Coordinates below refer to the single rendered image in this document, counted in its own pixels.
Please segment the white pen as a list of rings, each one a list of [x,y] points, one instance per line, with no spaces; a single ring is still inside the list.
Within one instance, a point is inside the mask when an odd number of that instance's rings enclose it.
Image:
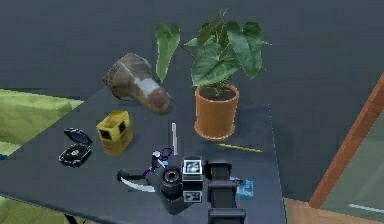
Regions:
[[[178,155],[178,140],[177,140],[177,124],[172,122],[171,124],[172,131],[172,145],[173,145],[173,154]]]

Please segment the black open round case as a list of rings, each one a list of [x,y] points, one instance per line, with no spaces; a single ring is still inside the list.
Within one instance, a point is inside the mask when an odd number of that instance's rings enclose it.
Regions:
[[[69,167],[80,167],[91,155],[91,138],[81,129],[66,128],[64,134],[73,142],[59,155],[59,161]]]

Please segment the brown wooden framed panel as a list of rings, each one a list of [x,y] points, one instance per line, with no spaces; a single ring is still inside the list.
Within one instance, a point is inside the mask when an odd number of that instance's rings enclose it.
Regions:
[[[352,160],[380,113],[384,109],[384,72],[342,141],[332,162],[310,198],[309,206],[319,209],[326,201],[343,171]]]

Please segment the dark grey table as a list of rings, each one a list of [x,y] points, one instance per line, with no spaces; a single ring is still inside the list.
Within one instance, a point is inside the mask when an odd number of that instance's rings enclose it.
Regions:
[[[226,159],[236,177],[254,182],[254,197],[239,201],[247,212],[246,224],[285,224],[271,117],[268,107],[238,109],[231,145],[261,149],[262,153],[225,149],[201,139],[193,129],[195,110],[191,89],[174,89],[173,111],[158,116],[134,102],[120,102],[102,89],[64,116],[54,126],[0,161],[0,195],[81,216],[101,224],[207,224],[207,202],[193,204],[178,215],[168,213],[154,193],[132,192],[117,180],[125,169],[141,173],[151,154],[169,146],[170,124],[177,124],[179,165],[184,156]],[[97,123],[112,110],[128,111],[134,139],[119,156],[107,155],[96,132]],[[69,167],[59,155],[73,142],[66,128],[83,130],[92,140],[91,155],[80,167]]]

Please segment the yellow pencil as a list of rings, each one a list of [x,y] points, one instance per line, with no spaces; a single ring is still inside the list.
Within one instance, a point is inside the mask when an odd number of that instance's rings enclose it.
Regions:
[[[255,152],[255,153],[262,153],[263,152],[261,149],[249,148],[249,147],[243,147],[243,146],[237,146],[237,145],[230,145],[230,144],[224,144],[224,143],[219,143],[218,145],[221,147],[224,147],[224,148],[242,150],[242,151],[247,151],[247,152]]]

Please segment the green plant in orange pot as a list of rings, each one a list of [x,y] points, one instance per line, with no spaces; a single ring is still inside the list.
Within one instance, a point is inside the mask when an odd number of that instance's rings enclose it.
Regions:
[[[223,11],[219,12],[186,43],[181,42],[181,29],[176,23],[160,23],[155,29],[156,74],[160,80],[166,78],[177,48],[197,50],[190,69],[195,88],[194,130],[211,141],[227,139],[234,133],[240,93],[230,79],[238,70],[255,78],[263,67],[262,47],[267,44],[258,23],[224,22],[224,16]]]

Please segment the green bed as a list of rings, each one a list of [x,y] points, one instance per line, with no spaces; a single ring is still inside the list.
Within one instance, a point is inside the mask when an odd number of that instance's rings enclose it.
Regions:
[[[82,104],[81,100],[0,89],[0,155],[10,155]]]

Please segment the yellow box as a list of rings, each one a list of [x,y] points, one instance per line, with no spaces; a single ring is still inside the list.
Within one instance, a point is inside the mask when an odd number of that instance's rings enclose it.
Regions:
[[[133,139],[127,111],[111,111],[96,125],[96,129],[104,152],[109,155],[120,155]]]

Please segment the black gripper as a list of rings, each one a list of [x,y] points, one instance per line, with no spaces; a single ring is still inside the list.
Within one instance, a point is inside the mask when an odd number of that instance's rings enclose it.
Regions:
[[[117,178],[133,190],[146,193],[157,192],[157,189],[149,182],[159,178],[158,172],[146,170],[142,174],[129,174],[121,169],[117,173]],[[179,168],[168,166],[162,171],[160,174],[160,196],[170,214],[179,214],[185,209],[182,174]]]

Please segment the blue card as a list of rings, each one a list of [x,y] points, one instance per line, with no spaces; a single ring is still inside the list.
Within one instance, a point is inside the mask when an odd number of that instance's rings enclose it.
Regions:
[[[233,177],[232,181],[234,181],[237,185],[236,194],[242,198],[253,198],[254,197],[254,182],[248,179],[241,179],[237,177]]]

